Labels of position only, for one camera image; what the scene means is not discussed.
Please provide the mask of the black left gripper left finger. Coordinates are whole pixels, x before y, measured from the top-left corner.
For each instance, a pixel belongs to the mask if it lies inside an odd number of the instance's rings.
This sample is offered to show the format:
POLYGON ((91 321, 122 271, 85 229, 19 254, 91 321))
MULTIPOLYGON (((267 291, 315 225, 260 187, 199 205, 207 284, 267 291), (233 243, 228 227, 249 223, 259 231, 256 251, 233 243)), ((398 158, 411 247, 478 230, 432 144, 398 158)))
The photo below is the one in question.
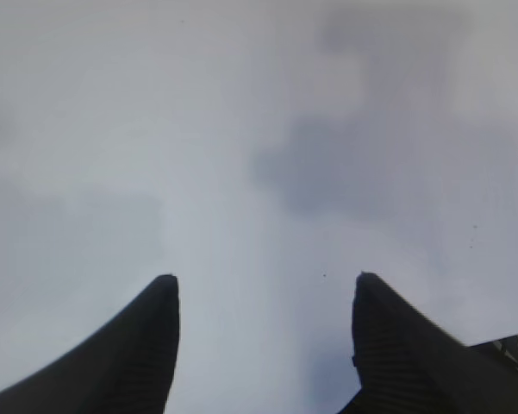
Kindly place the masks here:
POLYGON ((179 337, 178 280, 161 275, 75 348, 0 391, 0 413, 162 413, 179 337))

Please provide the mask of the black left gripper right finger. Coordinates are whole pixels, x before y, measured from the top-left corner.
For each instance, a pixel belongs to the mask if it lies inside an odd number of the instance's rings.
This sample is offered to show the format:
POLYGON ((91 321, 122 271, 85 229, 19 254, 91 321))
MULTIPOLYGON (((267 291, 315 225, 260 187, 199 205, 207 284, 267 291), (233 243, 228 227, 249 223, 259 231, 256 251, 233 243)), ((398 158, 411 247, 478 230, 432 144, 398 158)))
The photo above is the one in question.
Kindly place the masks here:
POLYGON ((375 273, 353 299, 353 413, 518 413, 518 337, 466 346, 375 273))

